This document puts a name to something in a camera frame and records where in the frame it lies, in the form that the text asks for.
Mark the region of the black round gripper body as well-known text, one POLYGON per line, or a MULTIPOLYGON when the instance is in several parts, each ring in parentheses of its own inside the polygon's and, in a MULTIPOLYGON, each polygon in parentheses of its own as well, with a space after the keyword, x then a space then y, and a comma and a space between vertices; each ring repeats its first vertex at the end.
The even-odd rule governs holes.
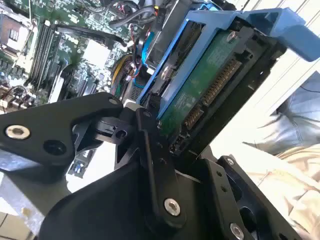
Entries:
POLYGON ((203 185, 177 175, 185 225, 176 231, 153 229, 147 212, 144 171, 130 163, 60 200, 45 217, 42 240, 221 240, 207 210, 203 185))

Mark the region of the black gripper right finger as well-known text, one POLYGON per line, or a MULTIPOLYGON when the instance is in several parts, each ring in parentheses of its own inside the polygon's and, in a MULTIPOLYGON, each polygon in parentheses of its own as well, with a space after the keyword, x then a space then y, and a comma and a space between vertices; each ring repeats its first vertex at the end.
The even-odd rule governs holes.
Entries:
POLYGON ((202 159, 198 163, 218 239, 300 239, 234 159, 223 156, 216 161, 202 159))

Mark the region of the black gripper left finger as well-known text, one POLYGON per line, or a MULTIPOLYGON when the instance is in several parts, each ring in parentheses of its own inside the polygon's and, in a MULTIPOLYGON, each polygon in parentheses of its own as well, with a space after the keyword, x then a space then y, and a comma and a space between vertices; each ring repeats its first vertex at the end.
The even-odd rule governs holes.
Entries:
POLYGON ((77 153, 109 142, 124 149, 122 164, 138 156, 145 174, 146 214, 157 227, 181 228, 181 202, 168 143, 153 112, 124 107, 100 92, 31 107, 0 117, 0 168, 42 183, 58 181, 77 153))

